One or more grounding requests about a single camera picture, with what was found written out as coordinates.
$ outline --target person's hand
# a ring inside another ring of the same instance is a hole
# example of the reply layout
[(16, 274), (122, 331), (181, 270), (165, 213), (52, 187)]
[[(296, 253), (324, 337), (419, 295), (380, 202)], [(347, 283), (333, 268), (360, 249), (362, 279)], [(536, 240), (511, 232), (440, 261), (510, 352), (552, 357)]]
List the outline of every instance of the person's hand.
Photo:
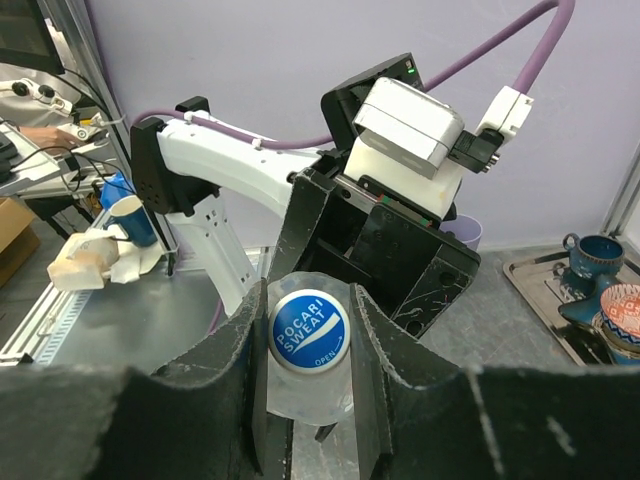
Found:
[[(62, 147), (64, 149), (83, 145), (82, 141), (56, 127), (21, 127), (20, 133), (40, 148)], [(47, 153), (55, 154), (56, 151), (51, 148)]]

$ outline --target cardboard box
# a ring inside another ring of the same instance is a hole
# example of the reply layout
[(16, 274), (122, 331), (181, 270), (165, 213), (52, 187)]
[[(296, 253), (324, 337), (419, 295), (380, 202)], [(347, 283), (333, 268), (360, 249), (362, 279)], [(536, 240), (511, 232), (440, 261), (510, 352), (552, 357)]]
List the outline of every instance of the cardboard box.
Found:
[(34, 215), (10, 198), (0, 198), (0, 287), (40, 245), (29, 227)]

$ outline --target white bracket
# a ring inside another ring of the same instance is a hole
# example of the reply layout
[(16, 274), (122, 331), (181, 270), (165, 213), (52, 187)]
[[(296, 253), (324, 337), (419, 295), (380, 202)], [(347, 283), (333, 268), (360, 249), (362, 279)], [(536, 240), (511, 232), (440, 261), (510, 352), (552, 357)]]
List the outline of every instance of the white bracket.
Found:
[(222, 198), (209, 195), (193, 208), (190, 217), (169, 213), (166, 218), (193, 249), (231, 316), (258, 275), (227, 220)]

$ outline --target monitor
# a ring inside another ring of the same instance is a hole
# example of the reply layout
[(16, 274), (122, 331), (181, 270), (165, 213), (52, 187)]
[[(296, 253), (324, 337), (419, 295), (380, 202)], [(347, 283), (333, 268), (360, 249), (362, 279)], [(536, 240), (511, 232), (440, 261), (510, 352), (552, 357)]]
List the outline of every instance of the monitor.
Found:
[(0, 63), (64, 73), (38, 0), (0, 0)]

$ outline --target bottle cap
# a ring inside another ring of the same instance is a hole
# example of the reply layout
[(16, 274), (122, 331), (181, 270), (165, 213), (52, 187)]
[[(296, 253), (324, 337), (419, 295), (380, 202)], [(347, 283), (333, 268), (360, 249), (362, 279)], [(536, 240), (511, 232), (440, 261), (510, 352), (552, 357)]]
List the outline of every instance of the bottle cap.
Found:
[(271, 354), (294, 372), (314, 374), (336, 366), (349, 350), (350, 339), (344, 307), (320, 290), (290, 293), (269, 316)]

